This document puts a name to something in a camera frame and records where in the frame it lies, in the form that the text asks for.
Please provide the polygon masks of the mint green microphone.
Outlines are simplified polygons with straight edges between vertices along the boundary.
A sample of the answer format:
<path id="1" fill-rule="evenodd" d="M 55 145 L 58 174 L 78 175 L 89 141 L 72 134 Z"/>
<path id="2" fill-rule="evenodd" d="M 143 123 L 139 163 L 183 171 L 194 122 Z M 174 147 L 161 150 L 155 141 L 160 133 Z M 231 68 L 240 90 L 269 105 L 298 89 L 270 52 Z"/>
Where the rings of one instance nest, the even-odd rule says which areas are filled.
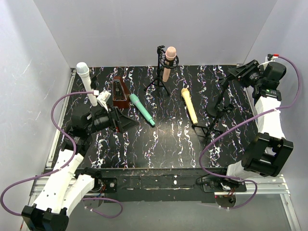
<path id="1" fill-rule="evenodd" d="M 141 114 L 144 116 L 144 118 L 151 124 L 151 126 L 154 127 L 155 122 L 154 122 L 152 116 L 149 114 L 147 109 L 140 102 L 139 98 L 135 94 L 130 94 L 129 98 L 130 98 L 130 101 L 138 108 L 138 110 L 141 112 Z"/>

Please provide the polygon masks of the black tripod clip stand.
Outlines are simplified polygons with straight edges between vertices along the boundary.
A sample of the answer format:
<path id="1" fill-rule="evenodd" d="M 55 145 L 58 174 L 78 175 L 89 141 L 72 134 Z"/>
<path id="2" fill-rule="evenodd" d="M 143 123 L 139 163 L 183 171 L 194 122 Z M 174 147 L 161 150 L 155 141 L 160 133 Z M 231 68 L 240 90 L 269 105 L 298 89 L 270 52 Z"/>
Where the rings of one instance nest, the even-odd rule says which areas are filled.
<path id="1" fill-rule="evenodd" d="M 212 134 L 218 133 L 221 135 L 223 131 L 216 129 L 215 126 L 218 124 L 218 122 L 224 117 L 225 114 L 230 113 L 234 109 L 233 104 L 229 104 L 227 106 L 223 107 L 218 107 L 217 109 L 214 109 L 212 112 L 214 112 L 214 119 L 213 121 L 209 124 L 209 126 L 201 126 L 201 125 L 192 125 L 192 128 L 200 128 L 203 132 L 203 137 L 205 139 L 205 147 L 207 146 L 207 143 L 209 141 L 209 138 L 211 137 Z"/>

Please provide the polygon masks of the yellow microphone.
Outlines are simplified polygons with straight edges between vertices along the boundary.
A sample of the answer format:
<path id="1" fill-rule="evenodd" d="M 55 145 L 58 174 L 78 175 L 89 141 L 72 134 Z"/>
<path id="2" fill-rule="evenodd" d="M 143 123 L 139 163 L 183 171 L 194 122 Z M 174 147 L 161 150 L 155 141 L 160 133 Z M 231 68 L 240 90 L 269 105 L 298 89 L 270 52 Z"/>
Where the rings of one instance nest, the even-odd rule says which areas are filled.
<path id="1" fill-rule="evenodd" d="M 197 115 L 195 113 L 195 109 L 191 100 L 190 92 L 187 88 L 183 88 L 181 90 L 181 96 L 185 101 L 188 113 L 190 115 L 191 121 L 193 125 L 196 125 L 198 123 Z"/>

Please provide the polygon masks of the black round-base clip stand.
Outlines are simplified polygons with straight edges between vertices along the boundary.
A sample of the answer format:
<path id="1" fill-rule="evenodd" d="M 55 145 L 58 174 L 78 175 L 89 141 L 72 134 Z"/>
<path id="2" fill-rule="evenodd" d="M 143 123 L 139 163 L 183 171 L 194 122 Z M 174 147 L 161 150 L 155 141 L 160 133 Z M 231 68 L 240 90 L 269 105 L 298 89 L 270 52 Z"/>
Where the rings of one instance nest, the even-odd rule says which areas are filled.
<path id="1" fill-rule="evenodd" d="M 225 93 L 226 89 L 227 88 L 221 87 L 221 93 L 217 97 L 217 99 L 213 100 L 213 101 L 209 101 L 207 103 L 206 112 L 207 112 L 209 117 L 215 117 L 217 115 L 219 106 L 220 106 L 221 101 L 222 101 L 222 99 L 224 97 L 224 93 Z"/>
<path id="2" fill-rule="evenodd" d="M 93 78 L 91 79 L 91 84 L 90 84 L 91 87 L 93 87 L 93 89 L 95 91 L 98 91 L 97 90 L 97 75 L 94 75 Z M 101 107 L 98 102 L 96 101 L 97 105 L 96 106 L 91 106 L 90 108 L 90 111 L 94 114 L 103 114 L 105 109 L 103 107 Z"/>

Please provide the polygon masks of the white microphone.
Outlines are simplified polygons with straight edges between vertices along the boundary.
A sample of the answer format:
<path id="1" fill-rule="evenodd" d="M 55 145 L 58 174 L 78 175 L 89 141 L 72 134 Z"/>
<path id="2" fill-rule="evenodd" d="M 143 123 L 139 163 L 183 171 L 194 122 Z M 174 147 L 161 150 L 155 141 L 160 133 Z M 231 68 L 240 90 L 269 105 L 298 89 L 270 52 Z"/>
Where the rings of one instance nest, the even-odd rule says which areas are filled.
<path id="1" fill-rule="evenodd" d="M 76 66 L 77 74 L 82 80 L 84 88 L 86 92 L 93 92 L 93 88 L 91 87 L 91 79 L 90 79 L 90 69 L 85 62 L 79 62 Z M 97 106 L 97 98 L 95 95 L 88 94 L 88 98 L 92 106 Z"/>

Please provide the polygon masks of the pink microphone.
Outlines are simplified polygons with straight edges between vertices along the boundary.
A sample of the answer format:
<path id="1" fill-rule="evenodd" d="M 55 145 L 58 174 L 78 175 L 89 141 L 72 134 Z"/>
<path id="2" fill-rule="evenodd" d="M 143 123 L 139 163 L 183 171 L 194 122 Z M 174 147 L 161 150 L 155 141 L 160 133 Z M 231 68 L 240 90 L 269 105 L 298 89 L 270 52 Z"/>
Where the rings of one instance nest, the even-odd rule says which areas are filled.
<path id="1" fill-rule="evenodd" d="M 172 66 L 173 65 L 173 61 L 175 60 L 177 55 L 177 51 L 175 47 L 168 47 L 166 52 L 165 52 L 165 60 L 164 60 L 164 64 L 166 66 Z M 169 75 L 170 75 L 170 68 L 165 67 L 164 68 L 164 72 L 163 72 L 163 82 L 167 82 L 169 79 Z"/>

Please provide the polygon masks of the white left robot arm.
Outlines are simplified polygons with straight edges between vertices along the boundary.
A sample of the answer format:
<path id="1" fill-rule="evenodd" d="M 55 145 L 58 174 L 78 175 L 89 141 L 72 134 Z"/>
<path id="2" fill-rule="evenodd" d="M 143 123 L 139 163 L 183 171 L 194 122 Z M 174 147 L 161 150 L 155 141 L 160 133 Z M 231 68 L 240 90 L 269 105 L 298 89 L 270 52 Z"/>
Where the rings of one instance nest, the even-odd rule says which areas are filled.
<path id="1" fill-rule="evenodd" d="M 104 186 L 97 170 L 85 168 L 75 174 L 90 148 L 92 135 L 106 128 L 125 133 L 138 124 L 122 114 L 118 107 L 78 107 L 65 129 L 71 139 L 63 141 L 57 163 L 39 196 L 22 210 L 27 227 L 31 231 L 66 230 L 70 214 L 83 197 Z"/>

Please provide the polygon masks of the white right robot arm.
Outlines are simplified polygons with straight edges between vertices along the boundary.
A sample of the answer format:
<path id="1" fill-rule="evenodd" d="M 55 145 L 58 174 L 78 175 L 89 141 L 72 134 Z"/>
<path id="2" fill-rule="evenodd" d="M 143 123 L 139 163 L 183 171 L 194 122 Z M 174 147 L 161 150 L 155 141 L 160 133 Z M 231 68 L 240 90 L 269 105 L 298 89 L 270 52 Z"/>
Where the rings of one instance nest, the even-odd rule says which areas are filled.
<path id="1" fill-rule="evenodd" d="M 259 117 L 257 136 L 245 149 L 241 161 L 228 166 L 226 175 L 236 181 L 256 174 L 276 177 L 294 148 L 282 131 L 279 110 L 282 97 L 277 87 L 286 74 L 286 66 L 275 61 L 259 64 L 252 60 L 228 72 L 230 80 L 238 80 L 245 88 L 253 87 Z"/>

